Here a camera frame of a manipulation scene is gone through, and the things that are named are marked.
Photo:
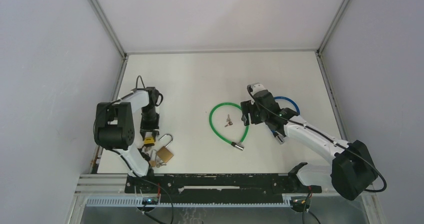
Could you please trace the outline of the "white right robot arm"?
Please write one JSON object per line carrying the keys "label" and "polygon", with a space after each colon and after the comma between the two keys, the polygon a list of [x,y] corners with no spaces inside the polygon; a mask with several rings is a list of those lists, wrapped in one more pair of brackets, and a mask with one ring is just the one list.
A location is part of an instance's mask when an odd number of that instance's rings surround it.
{"label": "white right robot arm", "polygon": [[347,200],[356,199],[382,175],[367,146],[338,139],[310,125],[290,108],[281,108],[267,90],[240,104],[245,126],[265,123],[279,138],[296,140],[328,162],[329,166],[302,164],[289,178],[289,187],[302,192],[308,186],[330,187]]}

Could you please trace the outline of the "green lock silver keys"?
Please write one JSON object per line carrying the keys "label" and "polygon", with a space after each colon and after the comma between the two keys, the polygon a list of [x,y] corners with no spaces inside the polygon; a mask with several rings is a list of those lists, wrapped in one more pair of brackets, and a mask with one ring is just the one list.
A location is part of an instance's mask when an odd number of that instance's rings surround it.
{"label": "green lock silver keys", "polygon": [[225,125],[225,127],[231,126],[232,124],[233,124],[232,123],[232,120],[230,118],[230,115],[228,114],[227,115],[227,119],[226,119],[226,125]]}

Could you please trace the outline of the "blue cable lock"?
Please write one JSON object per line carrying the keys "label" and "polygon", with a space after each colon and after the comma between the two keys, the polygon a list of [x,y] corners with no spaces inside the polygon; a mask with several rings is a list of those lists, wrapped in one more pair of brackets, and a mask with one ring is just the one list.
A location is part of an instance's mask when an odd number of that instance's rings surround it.
{"label": "blue cable lock", "polygon": [[[285,104],[285,106],[283,106],[283,108],[287,108],[287,104],[289,104],[290,103],[290,105],[289,105],[289,109],[291,109],[291,110],[294,110],[295,112],[297,112],[298,114],[300,114],[300,109],[299,109],[299,106],[292,100],[292,99],[290,99],[290,98],[288,98],[288,97],[285,97],[285,96],[275,96],[274,97],[274,100],[277,102],[277,103],[280,103],[280,102],[284,102],[283,104]],[[285,142],[285,137],[284,137],[284,135],[282,135],[282,134],[279,134],[278,132],[276,132],[276,131],[272,131],[272,135],[273,135],[273,137],[277,140],[277,142],[280,144],[280,145],[282,145],[284,142]]]}

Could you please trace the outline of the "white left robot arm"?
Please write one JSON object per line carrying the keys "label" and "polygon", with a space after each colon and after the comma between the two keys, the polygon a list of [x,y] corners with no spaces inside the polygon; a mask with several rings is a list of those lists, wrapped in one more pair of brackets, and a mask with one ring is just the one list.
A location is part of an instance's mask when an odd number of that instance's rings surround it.
{"label": "white left robot arm", "polygon": [[128,174],[138,177],[137,186],[149,193],[156,187],[156,179],[148,174],[151,165],[134,145],[135,125],[133,114],[141,110],[139,133],[145,140],[150,137],[155,141],[160,133],[160,114],[156,111],[164,96],[155,88],[134,88],[125,96],[112,102],[97,105],[93,123],[95,143],[105,150],[117,154],[125,163]]}

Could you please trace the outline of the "yellow tag padlock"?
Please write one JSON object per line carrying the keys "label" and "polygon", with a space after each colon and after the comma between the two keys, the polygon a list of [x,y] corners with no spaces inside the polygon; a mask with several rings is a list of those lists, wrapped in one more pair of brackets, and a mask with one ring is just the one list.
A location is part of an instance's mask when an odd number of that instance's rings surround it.
{"label": "yellow tag padlock", "polygon": [[154,146],[156,143],[155,137],[145,137],[143,140],[143,147],[149,148]]}

